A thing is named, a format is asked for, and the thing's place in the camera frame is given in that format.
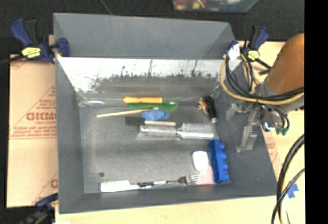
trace clamp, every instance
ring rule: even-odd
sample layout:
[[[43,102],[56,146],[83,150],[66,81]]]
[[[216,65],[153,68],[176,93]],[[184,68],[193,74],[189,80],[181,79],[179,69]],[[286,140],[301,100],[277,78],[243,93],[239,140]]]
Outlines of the clamp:
[[[35,34],[35,24],[36,20],[24,21],[22,18],[11,24],[14,37],[23,44],[22,56],[24,58],[42,60],[53,64],[55,55],[52,49],[54,48],[59,48],[62,56],[70,55],[68,41],[65,38],[58,39],[53,45],[49,45],[45,38],[39,42]]]
[[[54,193],[50,196],[47,196],[41,200],[39,200],[35,207],[37,210],[32,214],[28,215],[23,220],[17,222],[16,224],[41,224],[53,214],[54,208],[51,204],[58,200],[58,193]]]

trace cardboard sheet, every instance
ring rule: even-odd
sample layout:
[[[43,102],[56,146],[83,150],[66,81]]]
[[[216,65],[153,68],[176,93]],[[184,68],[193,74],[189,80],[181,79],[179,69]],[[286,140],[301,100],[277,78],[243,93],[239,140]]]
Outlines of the cardboard sheet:
[[[10,65],[7,207],[57,192],[55,69],[25,59]]]

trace white object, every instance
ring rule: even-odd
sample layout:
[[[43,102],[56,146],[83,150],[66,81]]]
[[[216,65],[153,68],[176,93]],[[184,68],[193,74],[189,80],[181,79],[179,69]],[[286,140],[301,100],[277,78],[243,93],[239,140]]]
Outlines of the white object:
[[[240,55],[239,44],[234,44],[228,51],[228,56],[230,60],[234,61]]]
[[[100,184],[101,192],[137,190],[139,188],[140,188],[139,185],[133,185],[128,180],[109,181],[109,182],[102,182]]]
[[[203,171],[209,167],[209,157],[206,151],[194,151],[192,157],[195,170]]]

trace blue clamp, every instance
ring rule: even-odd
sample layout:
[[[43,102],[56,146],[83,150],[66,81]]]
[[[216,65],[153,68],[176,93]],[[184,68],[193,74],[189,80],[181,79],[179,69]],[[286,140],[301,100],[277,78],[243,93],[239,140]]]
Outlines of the blue clamp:
[[[28,29],[25,28],[22,18],[16,20],[11,25],[14,37],[23,44],[22,55],[27,60],[42,60],[53,64],[54,53],[51,49],[55,47],[61,50],[62,56],[69,56],[70,49],[65,38],[60,38],[54,45],[48,45],[45,39],[38,42],[35,35],[35,22],[30,21],[28,23]]]
[[[242,53],[250,60],[254,61],[259,57],[258,49],[268,40],[269,30],[265,26],[253,26],[250,41],[242,48]]]
[[[225,144],[218,139],[209,142],[210,159],[213,168],[214,182],[219,184],[230,181],[228,173],[227,155],[224,152]]]

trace wooden stick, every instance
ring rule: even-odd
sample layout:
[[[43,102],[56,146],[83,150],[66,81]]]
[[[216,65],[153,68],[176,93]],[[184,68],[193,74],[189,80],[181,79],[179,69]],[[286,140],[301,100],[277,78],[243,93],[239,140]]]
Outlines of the wooden stick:
[[[97,117],[108,117],[108,116],[115,116],[115,115],[136,114],[136,113],[141,113],[143,111],[148,111],[148,110],[150,110],[150,109],[137,109],[137,110],[131,110],[131,111],[122,111],[122,112],[116,112],[116,113],[101,114],[101,115],[97,115]]]
[[[176,126],[176,122],[170,121],[150,121],[146,120],[145,125],[156,125],[156,126]]]

